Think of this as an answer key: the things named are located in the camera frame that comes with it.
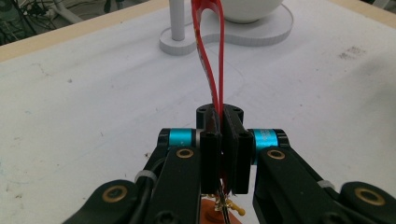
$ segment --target white cup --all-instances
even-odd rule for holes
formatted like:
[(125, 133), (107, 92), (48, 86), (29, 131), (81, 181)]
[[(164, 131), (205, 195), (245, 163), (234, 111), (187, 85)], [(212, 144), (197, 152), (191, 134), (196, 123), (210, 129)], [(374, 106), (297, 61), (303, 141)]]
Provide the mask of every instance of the white cup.
[(221, 1), (227, 21), (250, 23), (264, 18), (283, 0), (224, 0)]

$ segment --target blue cylindrical joint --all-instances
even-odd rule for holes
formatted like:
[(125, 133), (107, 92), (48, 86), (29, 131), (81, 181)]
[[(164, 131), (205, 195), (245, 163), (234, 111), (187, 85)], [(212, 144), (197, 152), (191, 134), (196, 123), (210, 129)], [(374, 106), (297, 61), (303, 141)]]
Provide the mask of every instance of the blue cylindrical joint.
[(193, 147), (192, 129), (171, 129), (169, 147)]
[(256, 142), (256, 156), (253, 164), (257, 165), (258, 155), (266, 147), (277, 147), (277, 135), (273, 129), (253, 129)]

